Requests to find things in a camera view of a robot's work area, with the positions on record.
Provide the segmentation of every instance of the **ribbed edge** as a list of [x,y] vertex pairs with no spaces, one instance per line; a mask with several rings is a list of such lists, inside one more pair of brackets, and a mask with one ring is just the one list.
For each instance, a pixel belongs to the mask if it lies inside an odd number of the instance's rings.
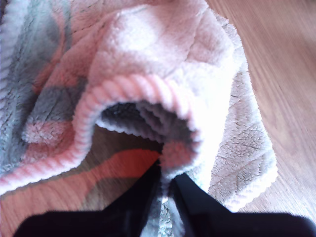
[[12,0],[5,8],[1,25],[1,81],[0,81],[0,126],[3,124],[3,107],[8,94],[8,74],[15,45],[28,12],[29,0]]
[[[73,120],[75,131],[73,144],[62,154],[33,164],[26,164],[1,177],[0,194],[78,166],[91,148],[94,125],[101,112],[116,103],[138,101],[147,101],[151,104],[160,103],[167,111],[174,112],[179,119],[187,120],[191,131],[198,131],[193,132],[191,137],[191,149],[196,156],[193,156],[191,161],[184,165],[187,169],[194,166],[198,162],[198,152],[195,150],[198,151],[202,144],[203,132],[199,127],[203,127],[200,125],[204,116],[200,115],[205,109],[204,105],[193,94],[172,81],[163,81],[153,75],[117,76],[112,80],[105,80],[90,92],[83,93]],[[140,134],[144,133],[141,127],[135,129],[139,129]],[[170,172],[167,169],[172,162],[168,157],[165,157],[164,154],[161,156],[161,166],[165,168],[165,174],[173,176],[175,175],[175,173],[172,174],[174,169],[171,169]]]

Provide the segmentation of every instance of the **wooden floor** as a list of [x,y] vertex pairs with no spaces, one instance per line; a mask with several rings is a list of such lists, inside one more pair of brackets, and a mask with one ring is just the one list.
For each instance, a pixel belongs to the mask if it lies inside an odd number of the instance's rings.
[[[316,221],[316,1],[208,1],[238,29],[278,160],[277,181],[243,211],[290,212]],[[104,208],[145,172],[160,148],[97,128],[80,167],[1,197],[2,236],[32,214]],[[117,160],[126,168],[113,173]],[[123,189],[116,192],[117,186]]]

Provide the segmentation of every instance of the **quilted fabric texture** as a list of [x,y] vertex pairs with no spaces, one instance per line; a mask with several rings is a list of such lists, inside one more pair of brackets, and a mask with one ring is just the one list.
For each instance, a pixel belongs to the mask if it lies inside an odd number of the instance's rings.
[[165,193],[187,172],[239,210],[277,176],[247,70],[235,28],[203,0],[12,0],[0,194],[78,166],[97,124],[164,143]]

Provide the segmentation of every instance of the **plush towel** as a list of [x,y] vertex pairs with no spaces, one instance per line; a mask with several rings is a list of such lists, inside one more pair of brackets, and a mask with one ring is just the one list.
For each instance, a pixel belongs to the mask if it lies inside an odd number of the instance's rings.
[[95,124],[164,143],[164,195],[187,172],[237,211],[277,176],[240,38],[203,0],[11,0],[0,89],[0,194],[78,166]]

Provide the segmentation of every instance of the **gray fleece fabric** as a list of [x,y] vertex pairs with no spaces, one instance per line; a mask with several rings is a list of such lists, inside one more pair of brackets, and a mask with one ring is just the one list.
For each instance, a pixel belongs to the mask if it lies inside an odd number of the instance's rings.
[[205,1],[11,0],[1,20],[0,194],[77,167],[95,124],[164,144],[161,236],[183,234],[177,174],[231,211],[275,180],[240,38]]

